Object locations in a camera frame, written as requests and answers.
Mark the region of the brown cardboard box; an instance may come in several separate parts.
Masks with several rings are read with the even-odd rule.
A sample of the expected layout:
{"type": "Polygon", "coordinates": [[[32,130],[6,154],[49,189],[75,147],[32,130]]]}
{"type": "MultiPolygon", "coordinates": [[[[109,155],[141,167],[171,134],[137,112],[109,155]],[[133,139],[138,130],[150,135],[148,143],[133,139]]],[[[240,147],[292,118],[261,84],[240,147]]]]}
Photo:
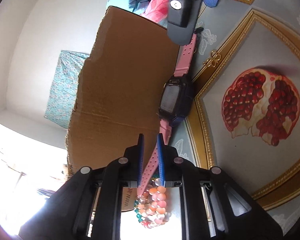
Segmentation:
{"type": "Polygon", "coordinates": [[[109,7],[78,76],[66,138],[71,172],[97,169],[145,137],[144,159],[159,131],[158,108],[179,47],[167,30],[132,12],[109,7]]]}

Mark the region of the teal floral wall cloth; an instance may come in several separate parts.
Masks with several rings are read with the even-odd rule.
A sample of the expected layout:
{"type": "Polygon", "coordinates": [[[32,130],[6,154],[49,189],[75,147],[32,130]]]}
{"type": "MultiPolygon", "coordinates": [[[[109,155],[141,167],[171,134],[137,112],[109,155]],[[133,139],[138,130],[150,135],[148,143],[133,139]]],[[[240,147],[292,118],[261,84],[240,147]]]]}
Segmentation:
{"type": "Polygon", "coordinates": [[[53,81],[50,87],[44,118],[67,129],[76,101],[78,76],[87,53],[61,51],[53,81]]]}

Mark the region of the fruit print tablecloth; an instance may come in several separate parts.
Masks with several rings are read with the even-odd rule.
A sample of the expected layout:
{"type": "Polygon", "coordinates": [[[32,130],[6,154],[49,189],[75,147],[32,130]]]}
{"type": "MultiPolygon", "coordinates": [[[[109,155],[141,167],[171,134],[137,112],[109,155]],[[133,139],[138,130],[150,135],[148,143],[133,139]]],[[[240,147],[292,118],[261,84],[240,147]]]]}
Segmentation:
{"type": "Polygon", "coordinates": [[[203,3],[197,26],[194,102],[170,144],[223,169],[287,235],[300,219],[300,0],[203,3]],[[222,59],[203,67],[212,50],[222,59]]]}

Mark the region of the pink strap black smartwatch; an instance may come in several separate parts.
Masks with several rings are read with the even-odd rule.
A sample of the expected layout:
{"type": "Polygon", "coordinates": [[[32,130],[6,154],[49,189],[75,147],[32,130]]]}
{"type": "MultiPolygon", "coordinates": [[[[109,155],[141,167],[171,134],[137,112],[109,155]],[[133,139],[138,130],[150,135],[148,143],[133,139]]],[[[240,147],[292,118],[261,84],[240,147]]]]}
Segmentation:
{"type": "MultiPolygon", "coordinates": [[[[181,54],[175,66],[173,75],[165,83],[159,103],[160,127],[164,144],[167,145],[172,128],[180,124],[189,114],[193,100],[193,91],[189,69],[196,49],[197,34],[194,33],[188,45],[181,47],[181,54]]],[[[152,155],[142,173],[141,186],[137,189],[137,196],[142,196],[151,177],[158,169],[157,143],[152,155]]]]}

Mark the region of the gold bow charm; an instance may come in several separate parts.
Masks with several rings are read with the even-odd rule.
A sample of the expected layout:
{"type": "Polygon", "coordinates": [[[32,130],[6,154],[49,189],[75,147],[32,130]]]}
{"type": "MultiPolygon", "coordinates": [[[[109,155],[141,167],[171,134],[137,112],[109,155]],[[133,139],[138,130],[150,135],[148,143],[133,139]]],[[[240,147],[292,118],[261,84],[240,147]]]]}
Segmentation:
{"type": "Polygon", "coordinates": [[[203,67],[206,68],[215,68],[219,61],[222,59],[222,56],[220,53],[218,53],[216,50],[212,50],[210,53],[210,57],[208,57],[204,62],[203,62],[203,67]]]}

